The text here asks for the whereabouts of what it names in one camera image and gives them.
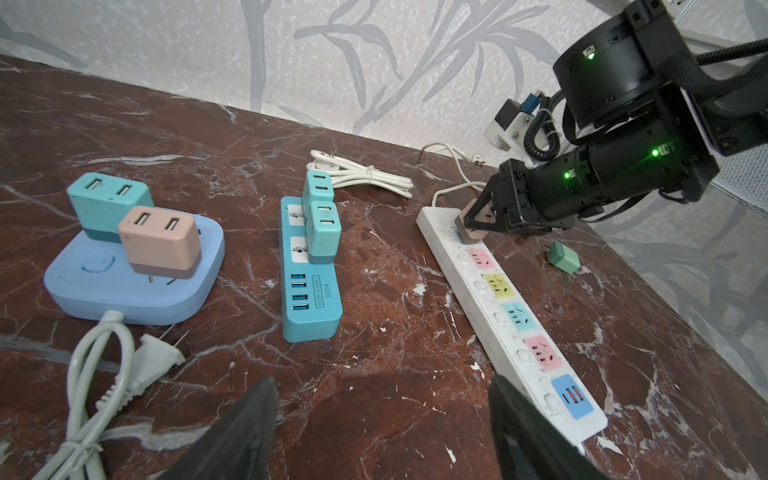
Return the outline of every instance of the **white power strip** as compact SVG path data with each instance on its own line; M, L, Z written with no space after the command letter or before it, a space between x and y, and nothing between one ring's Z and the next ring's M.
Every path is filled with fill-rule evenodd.
M578 445L607 427L605 414L485 243L462 241L459 213L424 207L416 223L496 372Z

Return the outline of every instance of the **yellow outlet cover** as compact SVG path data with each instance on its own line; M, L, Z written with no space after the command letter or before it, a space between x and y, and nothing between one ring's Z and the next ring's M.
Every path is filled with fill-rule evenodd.
M500 273L487 273L483 275L482 278L485 280L488 286L491 287L491 290L493 290L493 294L496 295L496 298L504 299L512 298L515 296L515 292L512 290L512 287L509 286L507 280Z

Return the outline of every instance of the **mesh screen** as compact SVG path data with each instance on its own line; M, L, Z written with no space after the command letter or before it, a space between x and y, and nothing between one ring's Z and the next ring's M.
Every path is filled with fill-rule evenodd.
M768 216L768 145L733 155L715 154L720 174L712 184Z

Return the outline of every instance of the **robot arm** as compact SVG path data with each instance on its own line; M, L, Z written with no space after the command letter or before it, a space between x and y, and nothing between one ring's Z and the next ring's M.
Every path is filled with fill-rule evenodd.
M720 60L768 51L768 41L729 50ZM718 61L707 55L713 57L707 62ZM680 203L698 201L720 171L708 143L728 156L768 142L768 55L716 81L701 71L657 0L637 0L585 35L554 72L567 102L565 137L575 148L537 161L547 141L558 151L559 139L526 131L535 145L521 141L521 128L537 123L530 98L522 105L507 101L485 134L521 160L500 166L465 215L467 229L542 235L629 199L611 216L619 214L654 190ZM535 127L546 122L544 110ZM577 125L596 131L577 137ZM486 205L494 223L478 220Z

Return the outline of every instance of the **green usb charger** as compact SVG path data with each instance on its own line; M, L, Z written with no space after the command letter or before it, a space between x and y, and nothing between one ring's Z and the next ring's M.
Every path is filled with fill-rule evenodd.
M561 242L552 242L547 252L547 261L560 270L571 274L581 267L578 255Z

